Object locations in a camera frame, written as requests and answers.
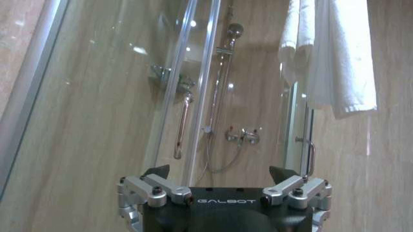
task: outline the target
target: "grab bar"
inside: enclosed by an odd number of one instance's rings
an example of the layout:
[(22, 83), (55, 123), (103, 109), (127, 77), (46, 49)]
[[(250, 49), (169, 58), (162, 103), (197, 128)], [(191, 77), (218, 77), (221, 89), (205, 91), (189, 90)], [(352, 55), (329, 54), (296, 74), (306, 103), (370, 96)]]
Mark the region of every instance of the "grab bar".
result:
[(182, 141), (183, 136), (186, 132), (186, 122), (187, 122), (187, 116), (189, 116), (189, 107), (191, 102), (194, 101), (193, 93), (187, 92), (185, 101), (183, 101), (183, 108), (182, 108), (182, 117), (181, 117), (181, 123), (179, 123), (179, 129), (178, 129), (178, 139), (175, 143), (175, 151), (174, 151), (174, 158), (177, 160), (182, 157)]
[(308, 139), (304, 139), (304, 138), (298, 138), (296, 137), (296, 142), (304, 142), (304, 143), (308, 143), (309, 146), (310, 146), (310, 157), (309, 157), (309, 160), (310, 160), (310, 163), (309, 163), (309, 169), (308, 169), (308, 173), (306, 173), (306, 176), (312, 176), (313, 175), (313, 172), (314, 172), (314, 166), (316, 166), (316, 145), (313, 143), (313, 141), (308, 140)]

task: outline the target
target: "shower mixer faucet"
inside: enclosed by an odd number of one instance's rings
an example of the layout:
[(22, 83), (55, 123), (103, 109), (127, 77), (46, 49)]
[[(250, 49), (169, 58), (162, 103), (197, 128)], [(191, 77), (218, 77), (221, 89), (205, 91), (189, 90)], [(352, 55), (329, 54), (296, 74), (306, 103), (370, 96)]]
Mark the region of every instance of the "shower mixer faucet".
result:
[(246, 128), (241, 129), (239, 135), (233, 133), (233, 126), (226, 130), (226, 140), (230, 142), (237, 142), (238, 146), (242, 146), (245, 140), (249, 141), (250, 144), (257, 144), (260, 142), (260, 135), (257, 130), (249, 131)]

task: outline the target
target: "handheld shower head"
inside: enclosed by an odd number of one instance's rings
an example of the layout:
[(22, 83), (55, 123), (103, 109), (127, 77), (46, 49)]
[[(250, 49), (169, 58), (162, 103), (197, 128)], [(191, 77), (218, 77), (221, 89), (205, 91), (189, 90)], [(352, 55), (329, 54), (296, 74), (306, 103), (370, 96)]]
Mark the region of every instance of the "handheld shower head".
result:
[(239, 23), (231, 23), (227, 27), (227, 36), (231, 40), (238, 39), (244, 34), (245, 28)]

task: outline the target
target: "shower enclosure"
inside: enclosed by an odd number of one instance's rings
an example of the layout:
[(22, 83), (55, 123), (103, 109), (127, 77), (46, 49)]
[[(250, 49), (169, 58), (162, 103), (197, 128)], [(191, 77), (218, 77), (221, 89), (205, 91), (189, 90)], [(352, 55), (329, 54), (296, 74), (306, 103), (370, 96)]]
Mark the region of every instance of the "shower enclosure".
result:
[(310, 171), (288, 1), (47, 0), (0, 129), (0, 230), (119, 231), (119, 178), (264, 187)]

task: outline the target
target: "white towel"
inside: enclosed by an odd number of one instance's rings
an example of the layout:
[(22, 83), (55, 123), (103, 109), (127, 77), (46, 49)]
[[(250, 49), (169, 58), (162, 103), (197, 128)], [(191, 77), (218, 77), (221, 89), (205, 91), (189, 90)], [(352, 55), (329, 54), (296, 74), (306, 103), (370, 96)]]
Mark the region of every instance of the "white towel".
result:
[(314, 43), (314, 0), (290, 0), (278, 57), (292, 85), (302, 78)]
[(310, 107), (330, 105), (336, 118), (345, 118), (377, 109), (368, 4), (366, 0), (316, 0), (313, 4), (316, 37), (314, 47), (306, 48), (308, 66), (302, 68), (294, 58), (284, 76), (289, 83), (302, 76)]

